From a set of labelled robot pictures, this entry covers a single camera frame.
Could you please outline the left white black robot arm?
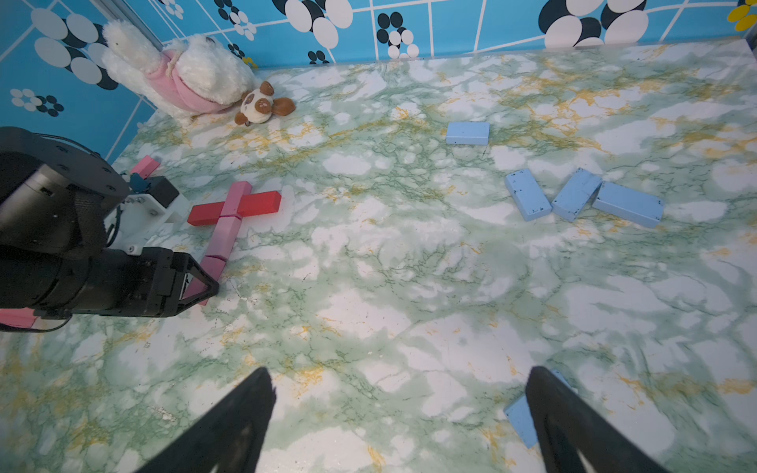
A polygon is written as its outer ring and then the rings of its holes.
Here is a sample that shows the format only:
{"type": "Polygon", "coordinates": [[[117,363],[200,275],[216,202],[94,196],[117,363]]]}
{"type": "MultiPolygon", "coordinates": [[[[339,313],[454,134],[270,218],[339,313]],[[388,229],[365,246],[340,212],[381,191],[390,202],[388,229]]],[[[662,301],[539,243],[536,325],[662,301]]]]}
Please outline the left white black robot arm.
{"type": "Polygon", "coordinates": [[[217,295],[190,254],[148,248],[183,197],[62,137],[1,130],[1,307],[37,317],[174,317],[217,295]]]}

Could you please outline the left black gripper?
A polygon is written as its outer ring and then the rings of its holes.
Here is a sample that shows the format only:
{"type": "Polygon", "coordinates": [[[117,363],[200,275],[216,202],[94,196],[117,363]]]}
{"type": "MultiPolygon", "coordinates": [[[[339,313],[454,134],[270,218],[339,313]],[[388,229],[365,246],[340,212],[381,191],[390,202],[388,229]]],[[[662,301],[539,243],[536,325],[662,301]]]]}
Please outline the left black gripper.
{"type": "Polygon", "coordinates": [[[35,312],[64,318],[73,313],[103,317],[174,317],[197,303],[181,298],[199,263],[188,253],[146,248],[138,256],[103,250],[85,259],[58,258],[48,288],[35,292],[35,312]]]}

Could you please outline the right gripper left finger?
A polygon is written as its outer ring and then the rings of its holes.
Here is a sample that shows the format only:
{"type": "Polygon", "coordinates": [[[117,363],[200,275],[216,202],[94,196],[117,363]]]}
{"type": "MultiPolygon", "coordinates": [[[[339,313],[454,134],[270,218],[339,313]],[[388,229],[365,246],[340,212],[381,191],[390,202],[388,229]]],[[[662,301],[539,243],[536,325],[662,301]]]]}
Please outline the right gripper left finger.
{"type": "Polygon", "coordinates": [[[260,367],[140,470],[254,472],[275,402],[271,376],[260,367]]]}

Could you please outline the pink block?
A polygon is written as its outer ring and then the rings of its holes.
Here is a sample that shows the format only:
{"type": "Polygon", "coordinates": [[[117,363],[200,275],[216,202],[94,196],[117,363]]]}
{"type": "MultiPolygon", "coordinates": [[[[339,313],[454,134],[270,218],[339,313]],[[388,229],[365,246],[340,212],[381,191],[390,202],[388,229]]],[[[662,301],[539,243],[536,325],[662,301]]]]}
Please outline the pink block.
{"type": "Polygon", "coordinates": [[[227,261],[238,238],[241,224],[242,219],[238,217],[220,218],[204,255],[227,261]]]}
{"type": "Polygon", "coordinates": [[[226,265],[226,260],[222,258],[204,256],[199,267],[193,269],[192,279],[185,288],[181,301],[206,305],[209,299],[219,293],[220,276],[226,265]]]}
{"type": "Polygon", "coordinates": [[[250,195],[250,193],[252,193],[252,185],[249,182],[234,182],[227,194],[226,200],[220,213],[220,217],[234,217],[242,219],[240,206],[242,205],[242,200],[244,199],[244,197],[246,197],[246,195],[250,195]]]}
{"type": "Polygon", "coordinates": [[[150,156],[145,156],[132,170],[132,175],[138,175],[138,177],[141,177],[142,179],[147,179],[148,177],[151,177],[157,169],[159,169],[160,162],[151,158],[150,156]]]}

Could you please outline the red block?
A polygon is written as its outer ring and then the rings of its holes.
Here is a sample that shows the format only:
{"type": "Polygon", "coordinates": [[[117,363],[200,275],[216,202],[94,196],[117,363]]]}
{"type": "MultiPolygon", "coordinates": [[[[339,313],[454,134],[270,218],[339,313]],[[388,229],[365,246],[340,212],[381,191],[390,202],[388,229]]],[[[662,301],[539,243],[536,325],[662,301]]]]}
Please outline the red block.
{"type": "Polygon", "coordinates": [[[276,214],[280,210],[282,195],[278,191],[268,191],[245,195],[238,207],[242,218],[276,214]]]}
{"type": "Polygon", "coordinates": [[[195,205],[192,207],[187,223],[195,227],[216,225],[224,208],[223,202],[195,205]]]}

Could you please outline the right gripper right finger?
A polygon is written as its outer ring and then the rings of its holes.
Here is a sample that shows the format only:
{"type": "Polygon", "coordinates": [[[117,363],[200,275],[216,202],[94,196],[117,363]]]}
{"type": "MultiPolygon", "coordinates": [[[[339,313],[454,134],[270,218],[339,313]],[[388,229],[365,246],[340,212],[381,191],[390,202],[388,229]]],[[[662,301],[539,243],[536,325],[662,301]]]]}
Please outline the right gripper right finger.
{"type": "Polygon", "coordinates": [[[526,400],[548,472],[665,471],[550,370],[531,369],[526,400]]]}

